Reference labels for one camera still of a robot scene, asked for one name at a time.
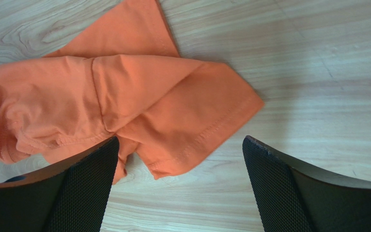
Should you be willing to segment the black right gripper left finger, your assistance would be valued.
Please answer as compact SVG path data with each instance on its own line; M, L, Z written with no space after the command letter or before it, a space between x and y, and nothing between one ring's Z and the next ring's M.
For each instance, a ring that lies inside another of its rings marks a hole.
M0 232L100 231L118 151L112 137L0 183Z

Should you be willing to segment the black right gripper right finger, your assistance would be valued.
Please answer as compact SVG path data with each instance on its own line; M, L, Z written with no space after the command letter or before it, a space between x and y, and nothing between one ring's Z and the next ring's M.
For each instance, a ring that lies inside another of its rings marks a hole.
M371 181L337 174L246 136L243 156L266 232L371 232Z

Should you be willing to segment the orange t-shirt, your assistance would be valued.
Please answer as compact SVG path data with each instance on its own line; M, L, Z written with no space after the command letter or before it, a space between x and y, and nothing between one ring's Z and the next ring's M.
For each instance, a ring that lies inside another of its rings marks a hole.
M155 179L180 175L263 105L227 64L180 57L157 0L125 0L63 48L0 65L0 161L55 163L116 136L115 182L132 153Z

